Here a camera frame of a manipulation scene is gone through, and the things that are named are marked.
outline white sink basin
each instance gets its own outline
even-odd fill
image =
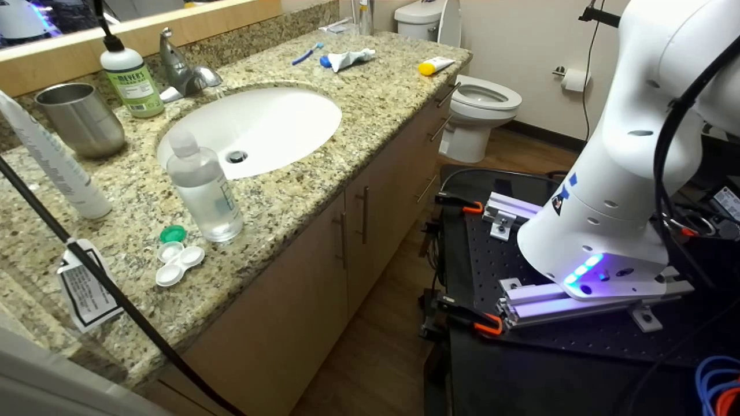
[[[228,179],[280,169],[310,155],[334,134],[342,112],[323,95],[300,88],[250,90],[207,104],[178,121],[162,138],[157,160],[172,156],[169,136],[190,130],[221,162]],[[231,163],[239,152],[246,159]]]

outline granite countertop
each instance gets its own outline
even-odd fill
[[[325,44],[323,50],[297,66],[290,64],[318,41]],[[339,74],[318,64],[324,53],[364,47],[377,51],[367,64]],[[420,75],[417,65],[434,56],[457,63],[434,77]],[[329,97],[343,114],[336,133],[311,155],[230,182],[245,224],[225,244],[200,236],[155,157],[162,135],[179,118],[215,100],[213,89],[167,104],[164,113],[145,120],[116,109],[127,147],[103,161],[81,161],[113,205],[113,211],[97,221],[77,215],[25,148],[2,156],[72,235],[96,244],[121,290],[183,352],[471,58],[467,50],[393,33],[368,37],[317,31],[218,68],[226,95],[298,86]],[[6,181],[0,181],[0,190],[6,195],[0,206],[0,303],[37,340],[43,338],[47,348],[68,357],[73,355],[70,349],[87,348],[87,354],[80,355],[84,359],[75,362],[142,391],[164,366],[162,354],[125,314],[85,335],[77,333],[55,275],[62,245]],[[158,236],[171,224],[183,225],[189,232],[184,243],[203,247],[206,259],[177,285],[160,288],[154,279],[161,266],[156,258]],[[3,281],[13,283],[14,290],[5,289]],[[89,356],[95,359],[86,361]]]

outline green cap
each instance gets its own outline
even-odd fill
[[[169,243],[170,241],[182,241],[185,239],[186,235],[187,232],[185,232],[183,226],[171,225],[162,230],[162,233],[160,233],[159,235],[159,239],[163,243]]]

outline stainless steel cup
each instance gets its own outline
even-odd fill
[[[92,85],[55,85],[41,91],[36,103],[61,140],[78,155],[110,156],[126,141],[121,122]]]

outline toilet tank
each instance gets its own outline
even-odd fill
[[[444,0],[419,0],[396,9],[394,18],[398,22],[398,33],[436,42],[444,6]]]
[[[427,41],[437,41],[437,31],[440,23],[438,21],[426,24],[413,24],[398,22],[398,33],[408,36],[409,38],[425,39]]]

